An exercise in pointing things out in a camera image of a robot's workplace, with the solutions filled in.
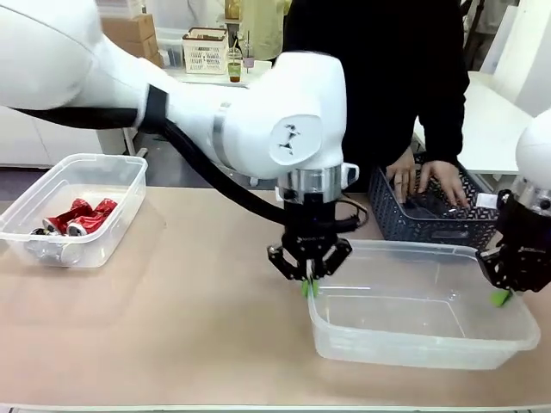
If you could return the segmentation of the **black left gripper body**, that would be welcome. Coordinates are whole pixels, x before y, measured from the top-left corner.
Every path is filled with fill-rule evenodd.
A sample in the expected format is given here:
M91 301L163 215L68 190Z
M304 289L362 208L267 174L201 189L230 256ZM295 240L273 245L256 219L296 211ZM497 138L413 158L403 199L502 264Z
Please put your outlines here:
M336 203L283 203L287 223L283 248L295 260L321 260L337 241L330 226L335 222Z

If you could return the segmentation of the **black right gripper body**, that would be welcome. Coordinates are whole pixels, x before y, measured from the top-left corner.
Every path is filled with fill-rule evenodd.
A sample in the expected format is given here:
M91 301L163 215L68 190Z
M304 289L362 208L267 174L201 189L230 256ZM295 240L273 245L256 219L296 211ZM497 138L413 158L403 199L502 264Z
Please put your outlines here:
M550 200L525 206L512 191L498 192L496 228L500 266L550 265Z

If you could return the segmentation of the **person's left hand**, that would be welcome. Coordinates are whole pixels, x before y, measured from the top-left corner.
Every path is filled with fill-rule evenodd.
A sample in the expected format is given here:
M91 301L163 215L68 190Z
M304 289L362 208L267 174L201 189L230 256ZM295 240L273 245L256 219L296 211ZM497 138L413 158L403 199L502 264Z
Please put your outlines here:
M447 200L456 207L469 207L466 193L459 176L459 170L452 164L444 161L424 163L418 186L418 192L423 193L431 177L435 177Z

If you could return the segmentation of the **person's right hand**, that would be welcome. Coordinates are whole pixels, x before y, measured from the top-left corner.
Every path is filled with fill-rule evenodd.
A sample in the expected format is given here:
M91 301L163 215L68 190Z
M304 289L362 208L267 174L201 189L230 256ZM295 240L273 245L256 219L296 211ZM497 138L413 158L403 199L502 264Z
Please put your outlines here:
M400 204L406 202L410 194L415 193L417 170L414 155L410 149L406 150L397 161L386 167L386 176L393 182L393 191Z

